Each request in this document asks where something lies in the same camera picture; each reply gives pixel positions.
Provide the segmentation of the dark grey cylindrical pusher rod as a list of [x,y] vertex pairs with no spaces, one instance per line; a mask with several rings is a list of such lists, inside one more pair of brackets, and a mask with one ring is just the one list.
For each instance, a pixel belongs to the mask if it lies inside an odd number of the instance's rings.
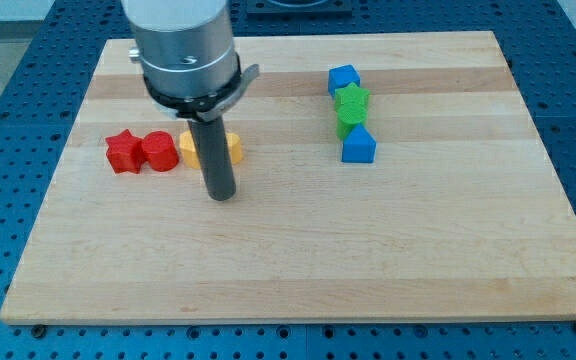
[[232,198],[236,182],[223,119],[193,120],[188,125],[209,197],[216,201]]

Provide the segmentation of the black clamp ring with lever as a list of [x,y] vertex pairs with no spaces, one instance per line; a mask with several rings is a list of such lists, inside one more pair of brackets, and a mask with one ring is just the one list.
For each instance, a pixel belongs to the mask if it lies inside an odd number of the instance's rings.
[[249,85],[260,75],[258,64],[241,70],[239,56],[236,69],[221,85],[208,80],[226,74],[208,65],[189,71],[167,71],[149,68],[144,72],[144,83],[149,95],[158,104],[159,111],[171,118],[211,122],[230,110],[244,96]]

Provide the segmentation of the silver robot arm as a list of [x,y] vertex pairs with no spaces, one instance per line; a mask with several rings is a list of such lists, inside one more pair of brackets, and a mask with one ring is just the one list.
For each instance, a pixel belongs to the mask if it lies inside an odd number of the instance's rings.
[[143,72],[160,110],[188,122],[210,198],[236,193],[223,115],[259,76],[241,67],[227,0],[122,0]]

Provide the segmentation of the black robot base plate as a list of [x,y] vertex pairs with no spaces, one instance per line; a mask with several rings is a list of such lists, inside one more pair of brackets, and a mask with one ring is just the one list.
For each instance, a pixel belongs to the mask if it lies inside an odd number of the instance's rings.
[[347,14],[353,10],[351,0],[246,0],[246,11],[254,15]]

